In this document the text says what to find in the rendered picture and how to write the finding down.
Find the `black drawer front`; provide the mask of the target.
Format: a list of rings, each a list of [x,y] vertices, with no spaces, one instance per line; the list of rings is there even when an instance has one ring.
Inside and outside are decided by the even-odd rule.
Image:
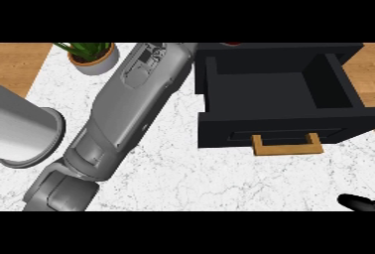
[[[316,133],[322,144],[336,144],[375,129],[375,108],[319,108],[291,112],[202,112],[198,116],[198,147],[251,147],[260,135],[270,145],[305,144]]]

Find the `green plant in grey pot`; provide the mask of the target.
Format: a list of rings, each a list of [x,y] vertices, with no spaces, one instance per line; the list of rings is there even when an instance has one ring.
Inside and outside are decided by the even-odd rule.
[[[54,43],[68,52],[68,59],[85,75],[100,75],[115,66],[119,52],[115,43]]]

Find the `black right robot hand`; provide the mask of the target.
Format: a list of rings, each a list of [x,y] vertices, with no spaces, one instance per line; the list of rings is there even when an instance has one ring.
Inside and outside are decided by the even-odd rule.
[[[336,201],[354,211],[375,211],[375,201],[367,197],[344,193],[338,196]]]

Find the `black drawer box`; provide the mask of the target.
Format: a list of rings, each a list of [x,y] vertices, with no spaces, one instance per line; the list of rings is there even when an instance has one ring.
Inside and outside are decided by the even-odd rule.
[[[322,113],[363,103],[334,54],[208,57],[205,99],[211,113]]]

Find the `black wooden cabinet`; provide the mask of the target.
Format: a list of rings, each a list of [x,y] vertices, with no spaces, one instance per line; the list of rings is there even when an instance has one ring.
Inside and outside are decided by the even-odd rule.
[[[218,74],[301,72],[317,55],[334,54],[345,64],[362,48],[362,43],[199,43],[195,92],[205,93],[208,58],[217,61]]]

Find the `grey metal cylinder container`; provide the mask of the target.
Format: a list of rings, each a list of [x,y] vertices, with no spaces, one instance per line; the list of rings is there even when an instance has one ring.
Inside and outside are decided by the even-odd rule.
[[[0,164],[25,169],[56,151],[66,132],[62,113],[38,107],[0,85]]]

